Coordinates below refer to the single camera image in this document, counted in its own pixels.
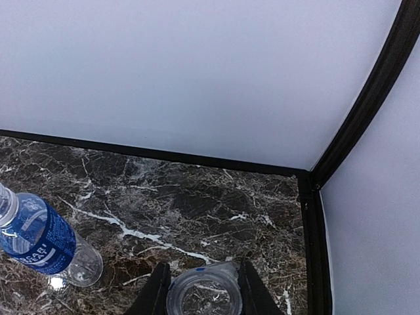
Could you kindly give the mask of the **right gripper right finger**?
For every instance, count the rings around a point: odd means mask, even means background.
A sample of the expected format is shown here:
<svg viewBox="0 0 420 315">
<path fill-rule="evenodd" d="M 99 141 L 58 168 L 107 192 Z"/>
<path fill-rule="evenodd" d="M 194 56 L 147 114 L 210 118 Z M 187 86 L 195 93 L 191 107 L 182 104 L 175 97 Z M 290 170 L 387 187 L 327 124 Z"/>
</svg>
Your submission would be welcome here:
<svg viewBox="0 0 420 315">
<path fill-rule="evenodd" d="M 242 314 L 281 314 L 281 310 L 250 261 L 241 261 L 238 284 L 242 298 Z"/>
</svg>

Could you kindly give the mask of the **blue cap water bottle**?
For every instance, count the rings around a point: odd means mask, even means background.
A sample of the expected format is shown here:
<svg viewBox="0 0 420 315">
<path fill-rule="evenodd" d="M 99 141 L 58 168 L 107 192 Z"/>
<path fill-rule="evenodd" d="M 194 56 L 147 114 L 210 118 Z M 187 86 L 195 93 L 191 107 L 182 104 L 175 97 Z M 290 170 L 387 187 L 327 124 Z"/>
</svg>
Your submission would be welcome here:
<svg viewBox="0 0 420 315">
<path fill-rule="evenodd" d="M 239 264 L 229 261 L 195 267 L 174 278 L 166 299 L 167 314 L 242 313 Z"/>
</svg>

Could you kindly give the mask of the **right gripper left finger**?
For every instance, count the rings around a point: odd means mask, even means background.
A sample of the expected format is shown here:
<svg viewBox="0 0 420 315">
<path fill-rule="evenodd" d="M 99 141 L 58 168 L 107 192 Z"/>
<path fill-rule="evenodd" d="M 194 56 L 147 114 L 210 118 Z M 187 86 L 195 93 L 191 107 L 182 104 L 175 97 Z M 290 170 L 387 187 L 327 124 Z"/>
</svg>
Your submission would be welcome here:
<svg viewBox="0 0 420 315">
<path fill-rule="evenodd" d="M 159 262 L 140 290 L 126 315 L 164 315 L 166 298 L 171 285 L 171 270 L 166 262 Z"/>
</svg>

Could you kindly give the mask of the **white cap water bottle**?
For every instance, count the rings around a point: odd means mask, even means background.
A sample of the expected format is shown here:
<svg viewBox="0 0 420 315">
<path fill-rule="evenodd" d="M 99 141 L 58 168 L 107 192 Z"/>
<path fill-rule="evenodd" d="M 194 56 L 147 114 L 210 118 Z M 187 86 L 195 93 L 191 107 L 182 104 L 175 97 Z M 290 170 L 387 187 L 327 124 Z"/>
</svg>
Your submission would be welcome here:
<svg viewBox="0 0 420 315">
<path fill-rule="evenodd" d="M 32 270 L 89 287 L 103 272 L 100 253 L 43 198 L 1 186 L 1 248 Z"/>
</svg>

